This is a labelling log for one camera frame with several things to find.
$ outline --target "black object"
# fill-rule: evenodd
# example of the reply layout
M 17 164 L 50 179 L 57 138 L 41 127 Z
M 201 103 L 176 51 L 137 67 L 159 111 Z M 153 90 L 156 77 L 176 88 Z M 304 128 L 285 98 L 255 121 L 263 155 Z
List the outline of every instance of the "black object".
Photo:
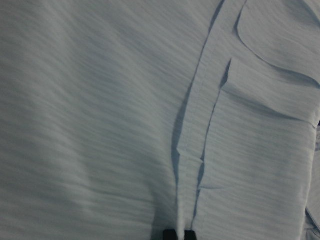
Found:
M 197 240 L 195 231 L 184 231 L 184 240 Z
M 163 231 L 163 240 L 178 240 L 176 230 L 167 229 Z M 184 240 L 197 240 L 195 231 L 185 230 Z
M 178 240 L 176 230 L 167 229 L 163 231 L 163 240 Z

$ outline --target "chest pocket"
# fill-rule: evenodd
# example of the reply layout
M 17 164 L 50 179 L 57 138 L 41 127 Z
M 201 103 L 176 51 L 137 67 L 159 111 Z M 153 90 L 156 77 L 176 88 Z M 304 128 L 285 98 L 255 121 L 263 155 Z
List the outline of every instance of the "chest pocket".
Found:
M 207 134 L 194 226 L 208 239 L 301 234 L 320 119 L 320 25 L 309 7 L 247 0 L 241 10 L 238 38 L 253 54 L 230 54 Z M 319 189 L 307 210 L 320 229 Z
M 320 120 L 320 2 L 247 0 L 236 29 L 240 40 L 258 58 L 279 71 L 287 71 L 293 78 L 287 86 L 282 83 L 282 93 L 278 94 L 281 88 L 271 90 L 268 86 L 272 81 L 267 80 L 263 81 L 263 87 L 259 85 L 261 93 L 245 93 L 247 90 L 235 87 L 232 82 L 226 84 L 224 90 L 245 94 L 279 113 L 309 122 L 317 128 Z M 295 84 L 295 74 L 297 77 L 304 75 L 315 84 Z M 273 95 L 283 94 L 294 100 L 291 106 L 284 99 L 278 101 L 281 104 L 274 102 L 277 98 Z M 315 153 L 314 161 L 306 209 L 320 230 L 320 185 L 316 184 L 320 183 L 319 152 Z

